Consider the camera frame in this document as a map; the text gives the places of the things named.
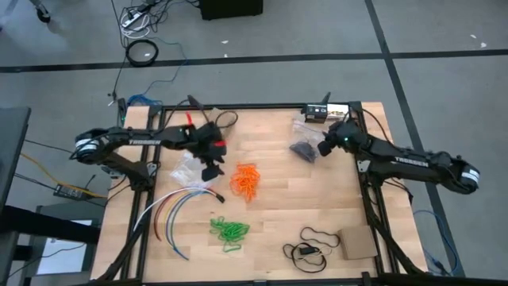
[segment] black metal frame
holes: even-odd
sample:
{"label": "black metal frame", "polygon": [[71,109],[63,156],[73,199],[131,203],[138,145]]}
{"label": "black metal frame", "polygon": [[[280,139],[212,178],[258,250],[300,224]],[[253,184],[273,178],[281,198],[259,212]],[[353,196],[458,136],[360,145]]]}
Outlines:
{"label": "black metal frame", "polygon": [[[335,104],[348,104],[350,108],[354,110],[361,110],[361,102],[333,102]],[[246,103],[246,104],[219,104],[219,105],[205,105],[205,110],[211,110],[214,107],[217,107],[222,110],[257,110],[257,109],[296,109],[300,110],[302,109],[306,103]],[[157,113],[160,113],[160,118],[166,118],[166,115],[168,112],[171,112],[172,110],[197,110],[195,106],[151,106],[150,111],[148,112],[148,122],[147,122],[147,128],[152,129],[153,128],[153,122],[154,117]],[[360,123],[360,127],[363,131],[367,131],[367,127],[365,125],[364,115],[363,112],[358,112],[358,120]],[[158,128],[162,127],[164,124],[164,120],[159,120],[159,126]],[[144,147],[142,154],[141,154],[141,160],[143,162],[146,162],[148,156],[148,147]],[[153,156],[153,162],[156,163],[160,159],[160,147],[157,146],[154,152]],[[360,189],[362,196],[364,197],[364,209],[365,203],[371,203],[370,196],[368,193],[368,182],[367,178],[361,174],[358,173],[358,179],[360,182]],[[381,190],[376,187],[374,188],[374,193],[376,197],[376,201],[378,202],[378,211],[380,213],[380,221],[383,224],[384,227],[388,230],[390,233],[390,225],[387,220],[387,211],[384,205],[383,196],[381,195]],[[153,203],[154,198],[154,190],[148,190],[148,195],[146,199],[146,206],[149,206]],[[129,231],[128,234],[131,234],[133,232],[133,224],[137,220],[137,216],[139,213],[139,206],[140,206],[140,192],[136,192],[134,195],[133,200],[133,208],[131,211],[131,217],[129,220]],[[148,217],[151,216],[151,211],[149,211],[146,214]],[[376,234],[376,230],[374,227],[371,227],[372,233]],[[143,279],[144,274],[144,263],[146,260],[146,252],[148,247],[148,235],[149,235],[149,224],[145,225],[145,228],[143,230],[143,234],[141,235],[141,243],[140,243],[140,250],[138,253],[138,262],[137,262],[137,270],[136,270],[136,276],[134,279]],[[375,261],[375,269],[377,274],[385,273],[384,265],[383,265],[383,259],[381,257],[381,249],[379,248],[379,240],[377,235],[374,235],[375,239],[375,247],[378,250],[378,256],[374,258]],[[396,261],[393,253],[391,250],[387,248],[387,253],[390,261],[390,267],[392,269],[392,272],[399,273],[398,270],[398,262]],[[130,268],[130,258],[131,255],[127,257],[125,260],[122,269],[121,269],[121,279],[127,279],[129,276],[129,268]],[[361,278],[338,278],[338,279],[310,279],[310,280],[265,280],[265,281],[214,281],[214,282],[185,282],[185,283],[178,283],[178,282],[167,282],[167,283],[143,283],[144,285],[311,285],[311,284],[321,284],[321,285],[337,285],[337,284],[343,284],[343,285],[367,285],[367,284],[375,284],[376,278],[371,279],[367,272],[362,273]]]}

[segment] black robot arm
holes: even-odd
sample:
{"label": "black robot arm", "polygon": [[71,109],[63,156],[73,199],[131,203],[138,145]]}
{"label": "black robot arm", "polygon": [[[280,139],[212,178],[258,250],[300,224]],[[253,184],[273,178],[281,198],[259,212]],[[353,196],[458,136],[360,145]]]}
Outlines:
{"label": "black robot arm", "polygon": [[397,147],[362,132],[352,118],[332,124],[318,147],[322,156],[330,154],[334,147],[356,154],[358,171],[367,173],[373,185],[398,178],[441,184],[460,194],[471,194],[478,188],[478,169],[460,157]]}
{"label": "black robot arm", "polygon": [[125,174],[134,191],[146,191],[153,187],[153,178],[146,163],[132,162],[114,152],[124,145],[161,145],[172,150],[185,149],[206,165],[202,171],[203,180],[224,174],[214,162],[224,163],[225,142],[221,130],[213,122],[207,122],[197,129],[191,123],[160,130],[120,127],[92,129],[76,137],[73,157],[84,164],[101,164]]}

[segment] black floor line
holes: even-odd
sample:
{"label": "black floor line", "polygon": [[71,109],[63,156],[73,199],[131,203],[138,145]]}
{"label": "black floor line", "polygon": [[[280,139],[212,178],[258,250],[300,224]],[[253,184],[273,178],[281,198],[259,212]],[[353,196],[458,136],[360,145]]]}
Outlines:
{"label": "black floor line", "polygon": [[[371,17],[372,24],[374,25],[375,35],[378,38],[379,47],[384,55],[384,60],[387,65],[388,73],[390,75],[391,82],[394,86],[395,94],[397,95],[398,104],[400,105],[402,116],[404,117],[404,121],[406,123],[407,131],[410,134],[411,143],[413,144],[413,148],[417,151],[424,151],[423,144],[421,143],[420,135],[418,134],[418,129],[416,127],[416,123],[414,122],[413,115],[411,114],[410,106],[407,102],[406,94],[402,88],[402,83],[400,78],[398,77],[397,69],[395,68],[394,61],[390,54],[390,49],[388,48],[387,41],[384,36],[383,28],[381,28],[381,23],[379,22],[377,13],[375,12],[374,4],[372,0],[365,0],[365,4],[367,5],[369,16]],[[456,249],[455,242],[453,240],[452,232],[450,231],[450,226],[448,224],[448,220],[446,219],[445,209],[443,208],[443,204],[441,202],[441,198],[437,193],[436,185],[434,184],[425,184],[427,188],[427,193],[429,194],[430,204],[434,212],[441,217],[443,222],[443,232],[441,233],[441,238],[443,240],[443,244],[446,245],[444,236],[446,235],[449,238],[450,245],[453,249]],[[454,261],[453,252],[448,248],[446,249],[446,255],[448,257],[448,262],[451,267],[457,264],[457,268],[454,276],[462,276],[465,277],[464,269],[462,268],[462,263],[460,262],[460,258],[457,254],[457,259]]]}
{"label": "black floor line", "polygon": [[[391,59],[433,59],[471,56],[508,56],[508,49],[492,49],[478,51],[448,51],[448,52],[394,52],[390,53]],[[304,54],[287,56],[240,56],[231,58],[191,59],[188,66],[202,66],[212,64],[256,64],[256,63],[283,63],[318,60],[382,60],[385,54],[381,52],[371,53],[332,53],[332,54]],[[177,67],[183,60],[157,60],[150,68]],[[91,64],[45,64],[32,66],[0,67],[0,73],[18,72],[63,72],[63,71],[86,71],[102,69],[118,69],[121,62],[116,63],[91,63]],[[126,64],[124,68],[134,68]]]}

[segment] white wire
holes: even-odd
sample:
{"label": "white wire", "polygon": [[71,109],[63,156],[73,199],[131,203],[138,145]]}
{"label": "white wire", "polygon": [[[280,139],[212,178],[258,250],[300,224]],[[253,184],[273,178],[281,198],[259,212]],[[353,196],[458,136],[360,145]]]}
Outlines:
{"label": "white wire", "polygon": [[136,230],[137,226],[140,224],[140,221],[141,219],[143,218],[144,214],[146,214],[147,211],[149,211],[153,206],[155,206],[157,203],[160,203],[160,201],[162,201],[163,199],[166,199],[168,196],[170,195],[173,195],[173,194],[176,194],[177,192],[181,192],[181,191],[204,191],[204,192],[208,192],[212,195],[215,195],[212,191],[210,190],[207,190],[205,188],[202,188],[202,187],[184,187],[184,188],[181,188],[179,190],[176,190],[176,191],[172,191],[170,193],[167,193],[166,195],[163,195],[160,199],[156,200],[153,204],[151,204],[150,206],[148,206],[140,215],[140,217],[137,219],[137,222],[136,224],[134,225],[134,230]]}
{"label": "white wire", "polygon": [[[134,10],[130,10],[130,12],[135,12],[137,13],[137,10],[134,9]],[[126,13],[126,14],[123,14],[121,17],[120,17],[120,30],[121,30],[121,33],[128,37],[129,39],[133,39],[133,40],[137,40],[137,39],[141,39],[141,38],[144,38],[146,37],[148,34],[150,34],[150,28],[147,27],[148,26],[148,23],[150,22],[150,17],[145,14],[143,16],[143,20],[141,20],[141,25],[139,25],[138,27],[136,28],[133,28],[133,29],[124,29],[124,27],[122,26],[122,23],[124,22],[124,19],[125,19],[125,16],[127,16],[129,13]],[[144,33],[144,35],[142,36],[131,36],[132,34],[134,33],[139,33],[143,30],[146,30],[146,32]]]}

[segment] power strip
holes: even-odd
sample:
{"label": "power strip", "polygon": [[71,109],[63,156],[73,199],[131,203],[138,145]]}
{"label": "power strip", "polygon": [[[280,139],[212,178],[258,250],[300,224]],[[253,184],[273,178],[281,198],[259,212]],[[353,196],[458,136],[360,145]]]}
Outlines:
{"label": "power strip", "polygon": [[129,20],[127,20],[127,21],[123,22],[123,23],[121,24],[121,26],[122,26],[123,28],[128,28],[128,27],[129,27],[129,26],[131,26],[131,25],[132,25],[135,21],[137,21],[139,18],[141,18],[141,16],[143,16],[143,15],[145,15],[145,14],[146,14],[146,12],[139,12],[139,11],[138,11],[138,12],[136,12],[136,13],[133,15],[133,18],[132,18],[132,19],[129,19]]}

